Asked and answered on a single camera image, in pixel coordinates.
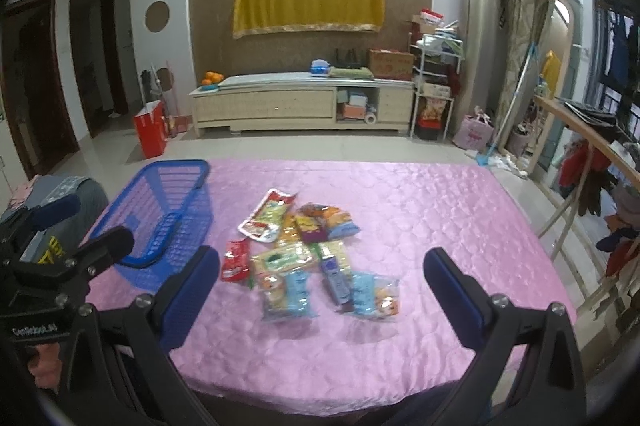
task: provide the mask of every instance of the metal storage rack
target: metal storage rack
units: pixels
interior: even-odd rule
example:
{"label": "metal storage rack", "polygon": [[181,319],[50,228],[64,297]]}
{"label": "metal storage rack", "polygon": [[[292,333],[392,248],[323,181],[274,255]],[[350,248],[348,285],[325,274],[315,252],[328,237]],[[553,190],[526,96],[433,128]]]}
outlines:
{"label": "metal storage rack", "polygon": [[[452,52],[447,52],[446,50],[426,50],[425,49],[425,41],[426,38],[436,38],[438,40],[442,40],[443,42],[447,42],[450,41],[451,43],[457,43],[460,45],[460,55],[452,53]],[[424,58],[425,56],[431,56],[431,57],[435,57],[435,56],[450,56],[450,57],[455,57],[457,64],[456,64],[456,73],[460,74],[460,66],[462,65],[462,60],[464,59],[463,57],[463,49],[464,49],[464,43],[462,40],[457,40],[454,38],[448,38],[446,36],[439,36],[437,34],[424,34],[422,36],[422,46],[420,46],[419,44],[413,44],[411,42],[411,34],[409,34],[409,50],[411,51],[411,48],[417,48],[418,50],[420,50],[420,67],[414,66],[414,71],[418,73],[417,76],[414,76],[414,86],[415,86],[415,100],[414,100],[414,114],[412,116],[412,120],[411,120],[411,130],[409,132],[409,138],[412,139],[414,137],[414,131],[415,131],[415,122],[417,120],[418,117],[418,103],[420,102],[420,98],[421,97],[429,97],[429,98],[434,98],[434,99],[441,99],[441,100],[445,100],[449,103],[449,112],[447,113],[447,122],[445,123],[444,126],[444,133],[442,135],[442,140],[444,141],[447,138],[447,132],[449,130],[449,122],[451,120],[451,113],[453,112],[453,97],[449,97],[449,98],[444,98],[444,97],[437,97],[435,95],[427,95],[425,93],[422,92],[422,85],[424,85],[425,83],[425,76],[436,76],[436,77],[446,77],[446,75],[440,74],[440,73],[433,73],[433,72],[427,72],[424,69]]]}

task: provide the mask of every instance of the screw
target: screw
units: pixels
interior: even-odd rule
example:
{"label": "screw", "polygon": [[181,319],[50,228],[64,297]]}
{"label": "screw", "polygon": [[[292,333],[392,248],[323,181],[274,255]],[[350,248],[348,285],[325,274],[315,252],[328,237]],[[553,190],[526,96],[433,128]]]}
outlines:
{"label": "screw", "polygon": [[80,314],[82,317],[87,317],[93,311],[94,311],[94,306],[90,305],[89,303],[85,303],[84,305],[80,305],[80,308],[78,309],[78,314]]}
{"label": "screw", "polygon": [[136,297],[136,307],[140,309],[144,309],[148,307],[151,303],[153,303],[154,299],[151,294],[141,294]]}
{"label": "screw", "polygon": [[494,306],[498,307],[499,309],[505,309],[511,302],[509,301],[509,298],[507,296],[499,293],[491,296],[491,303],[493,303]]}
{"label": "screw", "polygon": [[556,316],[564,316],[564,313],[566,312],[566,307],[562,305],[562,303],[558,303],[557,301],[554,301],[553,303],[551,303],[551,311]]}
{"label": "screw", "polygon": [[64,293],[60,293],[56,296],[55,302],[58,307],[64,307],[69,301],[69,296]]}

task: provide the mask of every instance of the mop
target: mop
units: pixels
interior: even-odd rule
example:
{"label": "mop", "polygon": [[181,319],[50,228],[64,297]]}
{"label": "mop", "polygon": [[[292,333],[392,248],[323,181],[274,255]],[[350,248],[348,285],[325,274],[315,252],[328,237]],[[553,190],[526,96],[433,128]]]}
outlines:
{"label": "mop", "polygon": [[527,71],[529,70],[529,65],[531,63],[531,59],[535,55],[536,43],[531,43],[529,45],[529,51],[527,52],[527,59],[524,62],[524,66],[522,67],[522,71],[520,72],[520,78],[518,79],[518,84],[516,85],[516,89],[513,91],[513,96],[511,97],[511,104],[509,105],[509,109],[507,110],[507,115],[502,120],[502,124],[500,125],[500,129],[496,134],[494,141],[489,147],[489,151],[486,152],[486,155],[478,154],[476,155],[476,162],[479,166],[488,166],[489,165],[489,157],[494,153],[495,149],[502,138],[502,133],[504,132],[507,124],[509,123],[509,119],[511,118],[511,112],[513,111],[513,107],[516,104],[516,99],[521,97],[522,90],[524,89],[525,84],[525,76],[527,75]]}

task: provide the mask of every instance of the silver cylinder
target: silver cylinder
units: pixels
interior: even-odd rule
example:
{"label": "silver cylinder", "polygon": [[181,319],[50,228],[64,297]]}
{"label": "silver cylinder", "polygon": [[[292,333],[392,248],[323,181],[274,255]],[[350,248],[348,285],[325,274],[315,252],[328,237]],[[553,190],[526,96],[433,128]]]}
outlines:
{"label": "silver cylinder", "polygon": [[460,83],[462,89],[455,102],[454,128],[476,106],[486,109],[494,77],[495,41],[498,34],[500,0],[460,0],[460,38],[465,41],[465,60]]}

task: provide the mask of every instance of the pink quilted bedspread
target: pink quilted bedspread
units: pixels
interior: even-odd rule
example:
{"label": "pink quilted bedspread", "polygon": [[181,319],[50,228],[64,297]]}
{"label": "pink quilted bedspread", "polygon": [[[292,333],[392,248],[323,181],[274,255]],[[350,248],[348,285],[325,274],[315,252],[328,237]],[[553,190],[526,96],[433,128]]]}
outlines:
{"label": "pink quilted bedspread", "polygon": [[[327,416],[392,404],[459,378],[472,352],[459,345],[422,276],[424,253],[435,246],[489,294],[502,292],[535,308],[562,301],[575,319],[538,239],[487,169],[303,161],[210,165],[214,223],[207,243],[218,252],[267,189],[297,192],[301,205],[328,203],[351,212],[362,229],[345,240],[353,268],[397,277],[401,301],[393,323],[338,315],[315,272],[310,301],[318,317],[267,323],[257,290],[218,282],[184,346],[171,353],[200,392]],[[88,300],[108,309],[139,292],[112,268],[92,282]]]}

